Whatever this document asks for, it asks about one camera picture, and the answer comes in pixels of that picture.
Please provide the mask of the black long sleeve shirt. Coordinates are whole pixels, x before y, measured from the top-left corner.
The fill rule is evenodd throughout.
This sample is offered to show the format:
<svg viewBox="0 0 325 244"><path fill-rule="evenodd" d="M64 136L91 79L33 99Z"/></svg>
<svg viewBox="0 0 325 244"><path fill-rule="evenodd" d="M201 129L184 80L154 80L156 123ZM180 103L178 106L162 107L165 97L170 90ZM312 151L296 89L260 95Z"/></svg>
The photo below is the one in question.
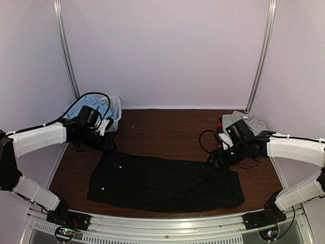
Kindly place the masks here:
<svg viewBox="0 0 325 244"><path fill-rule="evenodd" d="M236 172L185 160L103 153L88 200L153 212L205 212L244 203Z"/></svg>

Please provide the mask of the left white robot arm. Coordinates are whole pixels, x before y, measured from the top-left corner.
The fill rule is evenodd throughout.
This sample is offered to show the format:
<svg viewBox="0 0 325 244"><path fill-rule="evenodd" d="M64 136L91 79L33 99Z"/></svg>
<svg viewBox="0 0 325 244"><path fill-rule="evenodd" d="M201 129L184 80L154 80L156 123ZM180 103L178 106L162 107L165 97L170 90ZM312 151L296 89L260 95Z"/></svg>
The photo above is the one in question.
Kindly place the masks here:
<svg viewBox="0 0 325 244"><path fill-rule="evenodd" d="M53 217L61 225L69 225L73 214L46 187L57 166L55 157L67 143L104 150L109 146L107 130L113 124L111 117L83 106L73 118L64 115L32 128L1 131L1 190L53 211Z"/></svg>

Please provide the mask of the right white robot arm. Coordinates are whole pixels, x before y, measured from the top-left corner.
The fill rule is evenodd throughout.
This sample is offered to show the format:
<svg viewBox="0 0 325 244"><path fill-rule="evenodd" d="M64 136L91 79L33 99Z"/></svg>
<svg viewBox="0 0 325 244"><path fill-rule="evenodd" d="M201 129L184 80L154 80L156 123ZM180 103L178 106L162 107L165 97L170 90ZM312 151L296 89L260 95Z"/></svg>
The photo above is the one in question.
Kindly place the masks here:
<svg viewBox="0 0 325 244"><path fill-rule="evenodd" d="M208 162L217 168L238 165L247 158L269 158L277 174L287 183L266 202L260 219L272 224L297 204L324 197L324 138L304 138L264 130L255 135L244 120L225 129L229 143L209 152Z"/></svg>

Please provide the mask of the grey folded button shirt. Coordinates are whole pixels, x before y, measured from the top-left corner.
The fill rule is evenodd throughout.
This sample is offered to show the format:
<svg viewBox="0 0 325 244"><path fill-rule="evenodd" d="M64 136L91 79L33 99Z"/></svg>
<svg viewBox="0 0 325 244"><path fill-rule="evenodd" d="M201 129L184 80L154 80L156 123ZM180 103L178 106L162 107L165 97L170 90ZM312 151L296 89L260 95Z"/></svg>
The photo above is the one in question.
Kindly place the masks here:
<svg viewBox="0 0 325 244"><path fill-rule="evenodd" d="M226 131L226 128L234 124L239 120L244 120L248 127L253 131L256 136L261 131L267 131L268 128L264 121L259 119L257 116L252 114L245 114L240 111L234 111L232 114L226 114L222 116L222 126L223 132L229 136L229 133Z"/></svg>

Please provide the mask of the red black plaid shirt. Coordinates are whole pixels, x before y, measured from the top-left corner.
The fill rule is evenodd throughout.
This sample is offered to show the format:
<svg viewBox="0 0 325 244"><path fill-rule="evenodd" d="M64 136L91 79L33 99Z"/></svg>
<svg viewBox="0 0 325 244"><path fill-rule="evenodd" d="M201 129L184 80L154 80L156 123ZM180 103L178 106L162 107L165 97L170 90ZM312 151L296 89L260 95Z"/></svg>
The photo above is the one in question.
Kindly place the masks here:
<svg viewBox="0 0 325 244"><path fill-rule="evenodd" d="M223 125L222 125L222 118L217 119L217 133L222 133L223 132Z"/></svg>

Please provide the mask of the light blue shirt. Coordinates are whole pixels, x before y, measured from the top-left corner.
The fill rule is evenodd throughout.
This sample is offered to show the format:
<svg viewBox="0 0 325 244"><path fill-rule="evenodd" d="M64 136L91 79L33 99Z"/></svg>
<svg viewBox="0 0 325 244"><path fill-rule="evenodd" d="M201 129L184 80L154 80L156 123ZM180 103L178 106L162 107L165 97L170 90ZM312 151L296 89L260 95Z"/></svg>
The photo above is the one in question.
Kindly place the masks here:
<svg viewBox="0 0 325 244"><path fill-rule="evenodd" d="M68 112L64 117L68 119L76 117L83 106L88 106L100 112L104 119L110 117L114 121L119 121L122 113L120 97L109 96L109 98L102 95L86 95L76 100L75 105L67 109Z"/></svg>

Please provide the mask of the white plastic basket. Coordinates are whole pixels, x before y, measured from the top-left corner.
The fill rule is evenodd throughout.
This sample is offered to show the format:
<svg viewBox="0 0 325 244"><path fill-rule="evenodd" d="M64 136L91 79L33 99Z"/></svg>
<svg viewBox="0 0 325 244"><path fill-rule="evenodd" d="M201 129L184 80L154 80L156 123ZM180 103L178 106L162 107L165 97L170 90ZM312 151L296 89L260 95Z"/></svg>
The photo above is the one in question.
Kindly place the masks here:
<svg viewBox="0 0 325 244"><path fill-rule="evenodd" d="M64 118L72 119L80 112L82 106L88 106L97 110L102 115L102 123L98 131L101 134L116 132L122 117L121 100L119 96L105 96L101 94L89 94L75 100L71 108L67 108Z"/></svg>

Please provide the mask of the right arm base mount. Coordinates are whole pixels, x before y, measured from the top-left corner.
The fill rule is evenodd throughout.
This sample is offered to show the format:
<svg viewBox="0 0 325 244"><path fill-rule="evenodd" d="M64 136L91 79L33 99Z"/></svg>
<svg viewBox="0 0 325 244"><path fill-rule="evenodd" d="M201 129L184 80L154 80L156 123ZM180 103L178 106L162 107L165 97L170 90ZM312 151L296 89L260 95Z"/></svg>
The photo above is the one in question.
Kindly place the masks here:
<svg viewBox="0 0 325 244"><path fill-rule="evenodd" d="M284 211L279 210L275 200L280 191L272 196L264 204L264 209L256 212L248 212L243 215L243 222L246 230L259 229L258 234L264 241L275 241L280 230L278 224L286 220Z"/></svg>

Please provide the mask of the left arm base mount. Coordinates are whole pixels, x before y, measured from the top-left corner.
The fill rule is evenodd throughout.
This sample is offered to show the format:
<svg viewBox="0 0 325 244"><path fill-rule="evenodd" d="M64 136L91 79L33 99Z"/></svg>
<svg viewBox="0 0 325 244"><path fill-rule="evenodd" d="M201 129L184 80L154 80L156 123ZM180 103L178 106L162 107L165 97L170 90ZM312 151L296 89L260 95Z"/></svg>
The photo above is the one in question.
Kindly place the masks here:
<svg viewBox="0 0 325 244"><path fill-rule="evenodd" d="M77 233L87 231L90 215L69 210L69 203L60 200L54 210L42 208L46 213L46 221L58 225L54 237L59 243L71 241Z"/></svg>

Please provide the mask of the left aluminium frame post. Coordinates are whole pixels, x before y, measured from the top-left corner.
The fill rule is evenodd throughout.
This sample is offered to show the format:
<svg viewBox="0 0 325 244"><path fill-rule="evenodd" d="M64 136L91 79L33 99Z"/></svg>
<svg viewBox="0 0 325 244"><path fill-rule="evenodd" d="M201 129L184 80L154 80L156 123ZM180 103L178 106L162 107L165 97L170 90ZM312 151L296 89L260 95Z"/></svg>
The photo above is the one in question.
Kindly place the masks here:
<svg viewBox="0 0 325 244"><path fill-rule="evenodd" d="M66 36L66 30L64 27L64 19L62 14L62 6L60 0L54 0L53 1L54 6L54 14L57 22L58 32L59 32L59 39L61 44L61 49L63 53L63 61L66 66L69 82L72 88L72 92L74 97L77 99L80 97L80 92L78 89L77 81L75 78L75 73L73 70L72 60L69 52L68 47L68 40Z"/></svg>

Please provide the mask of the aluminium frame post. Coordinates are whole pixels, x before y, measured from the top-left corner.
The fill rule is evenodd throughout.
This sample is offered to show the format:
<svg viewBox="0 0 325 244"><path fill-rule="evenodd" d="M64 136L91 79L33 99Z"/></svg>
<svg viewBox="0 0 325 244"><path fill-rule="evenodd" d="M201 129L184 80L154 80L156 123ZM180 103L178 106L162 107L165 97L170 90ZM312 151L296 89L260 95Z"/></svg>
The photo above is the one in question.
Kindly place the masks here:
<svg viewBox="0 0 325 244"><path fill-rule="evenodd" d="M64 27L64 19L62 14L62 6L60 0L54 0L53 1L54 6L54 14L57 22L58 32L59 32L59 39L61 44L61 49L63 53L63 61L66 66L69 82L72 88L72 92L74 97L77 99L80 97L80 92L78 89L77 81L75 78L75 73L73 70L72 60L69 52L68 47L68 40L66 36L66 30Z"/></svg>
<svg viewBox="0 0 325 244"><path fill-rule="evenodd" d="M269 51L272 35L273 35L273 30L274 30L274 24L275 24L275 19L276 19L276 0L269 0L269 5L268 5L268 11L267 11L267 16L266 16L266 26L265 26L265 31L264 31L264 37L263 37L263 42L262 42L262 47L261 47L261 53L259 55L258 59L258 64L257 64L257 69L255 73L255 77L253 80L253 86L250 92L250 96L248 99L248 103L245 109L245 112L250 114L252 111L252 107L258 92L258 87L259 84L262 80L262 75L264 71L264 67L266 64L267 60L267 54Z"/></svg>

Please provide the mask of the right aluminium frame post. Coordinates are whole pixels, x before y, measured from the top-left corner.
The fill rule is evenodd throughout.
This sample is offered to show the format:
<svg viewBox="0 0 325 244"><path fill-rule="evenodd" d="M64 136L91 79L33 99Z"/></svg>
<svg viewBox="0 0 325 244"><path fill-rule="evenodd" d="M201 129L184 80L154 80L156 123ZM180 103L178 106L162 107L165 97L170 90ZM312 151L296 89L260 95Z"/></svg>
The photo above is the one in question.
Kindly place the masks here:
<svg viewBox="0 0 325 244"><path fill-rule="evenodd" d="M267 11L267 16L266 16L266 26L265 26L265 31L264 31L264 37L263 37L263 42L262 42L262 47L261 47L261 53L259 55L258 59L258 64L257 64L257 69L255 73L255 77L253 80L253 86L250 92L250 96L248 99L248 103L245 109L245 112L250 114L252 111L252 107L258 92L258 87L259 84L262 80L262 75L264 71L264 67L266 64L267 60L267 54L269 51L272 35L273 35L273 30L274 30L274 24L275 24L275 19L276 19L276 0L269 0L269 5L268 5L268 11Z"/></svg>

